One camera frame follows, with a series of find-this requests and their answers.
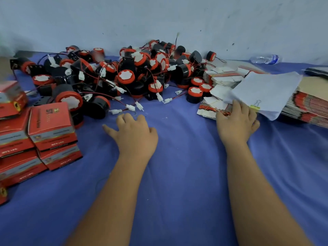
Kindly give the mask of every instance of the product box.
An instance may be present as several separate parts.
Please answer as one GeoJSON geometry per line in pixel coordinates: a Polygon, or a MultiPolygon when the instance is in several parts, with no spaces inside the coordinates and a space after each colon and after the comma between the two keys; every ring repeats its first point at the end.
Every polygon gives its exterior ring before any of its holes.
{"type": "Polygon", "coordinates": [[[40,152],[77,142],[66,102],[32,107],[29,136],[40,152]]]}
{"type": "Polygon", "coordinates": [[[50,169],[55,170],[82,158],[77,144],[39,152],[41,161],[50,169]]]}
{"type": "Polygon", "coordinates": [[[0,158],[35,147],[27,135],[30,111],[26,108],[16,118],[0,120],[0,158]]]}
{"type": "Polygon", "coordinates": [[[0,181],[5,187],[12,186],[46,169],[36,151],[30,150],[0,159],[0,181]]]}
{"type": "Polygon", "coordinates": [[[6,203],[8,200],[7,190],[5,186],[0,182],[0,205],[6,203]]]}
{"type": "Polygon", "coordinates": [[[28,98],[17,81],[0,81],[0,119],[18,115],[28,98]]]}

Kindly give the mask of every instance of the wall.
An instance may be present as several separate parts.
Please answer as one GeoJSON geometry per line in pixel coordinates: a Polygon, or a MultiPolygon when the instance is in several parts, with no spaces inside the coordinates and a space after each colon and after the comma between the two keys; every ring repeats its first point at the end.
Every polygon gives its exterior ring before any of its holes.
{"type": "Polygon", "coordinates": [[[0,0],[0,40],[14,51],[123,46],[151,39],[226,59],[275,53],[328,64],[328,0],[0,0]]]}

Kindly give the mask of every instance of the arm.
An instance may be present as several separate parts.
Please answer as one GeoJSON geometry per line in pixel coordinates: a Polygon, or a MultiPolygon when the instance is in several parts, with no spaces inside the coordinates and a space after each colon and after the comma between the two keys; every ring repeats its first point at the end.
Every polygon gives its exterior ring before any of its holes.
{"type": "Polygon", "coordinates": [[[68,239],[68,246],[129,245],[139,185],[158,135],[154,128],[148,128],[142,115],[137,121],[130,114],[120,115],[117,125],[118,132],[106,125],[103,128],[118,144],[118,161],[100,195],[68,239]]]}
{"type": "Polygon", "coordinates": [[[229,197],[240,246],[312,245],[262,174],[247,141],[259,128],[256,113],[233,103],[229,118],[217,113],[217,128],[227,151],[229,197]]]}

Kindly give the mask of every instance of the box lid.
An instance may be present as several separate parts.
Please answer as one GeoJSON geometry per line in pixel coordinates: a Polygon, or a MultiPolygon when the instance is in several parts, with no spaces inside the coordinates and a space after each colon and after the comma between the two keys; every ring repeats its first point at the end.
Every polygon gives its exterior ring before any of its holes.
{"type": "Polygon", "coordinates": [[[47,157],[50,157],[50,156],[55,155],[55,154],[58,154],[58,153],[60,153],[62,151],[65,151],[67,149],[74,148],[76,146],[77,146],[77,144],[74,143],[74,144],[62,146],[62,147],[59,147],[59,148],[50,149],[50,150],[47,150],[47,151],[44,151],[44,152],[39,152],[38,151],[38,153],[39,153],[40,159],[45,159],[47,157]]]}
{"type": "Polygon", "coordinates": [[[16,80],[0,81],[0,91],[5,91],[16,83],[16,80]]]}
{"type": "Polygon", "coordinates": [[[72,126],[72,122],[66,102],[45,104],[31,109],[29,135],[68,126],[72,126]]]}
{"type": "Polygon", "coordinates": [[[28,107],[24,109],[18,117],[13,119],[0,120],[0,135],[25,130],[29,121],[30,111],[31,108],[28,107]]]}
{"type": "Polygon", "coordinates": [[[16,165],[24,164],[25,162],[34,160],[38,158],[35,150],[30,150],[23,153],[14,154],[13,156],[8,156],[0,158],[0,172],[10,169],[16,165]]]}

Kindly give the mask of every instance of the table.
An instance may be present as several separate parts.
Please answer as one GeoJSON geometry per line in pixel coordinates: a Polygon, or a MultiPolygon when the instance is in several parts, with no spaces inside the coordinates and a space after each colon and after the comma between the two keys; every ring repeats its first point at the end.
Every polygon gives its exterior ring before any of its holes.
{"type": "MultiPolygon", "coordinates": [[[[38,60],[44,53],[31,59],[38,60]]],[[[300,71],[308,64],[263,65],[271,73],[300,71]]],[[[23,89],[29,76],[17,73],[23,89]]],[[[175,96],[175,87],[163,98],[175,96]]],[[[132,99],[124,96],[124,103],[132,99]]],[[[111,102],[112,109],[123,108],[111,102]]],[[[130,245],[237,245],[228,197],[226,153],[215,121],[196,114],[185,96],[168,104],[142,99],[143,114],[159,142],[143,175],[130,245]]],[[[0,207],[1,245],[61,245],[105,184],[118,158],[102,124],[117,128],[117,115],[85,117],[78,129],[84,157],[9,189],[0,207]]],[[[260,116],[248,144],[265,177],[316,245],[328,245],[328,129],[291,125],[260,116]]]]}

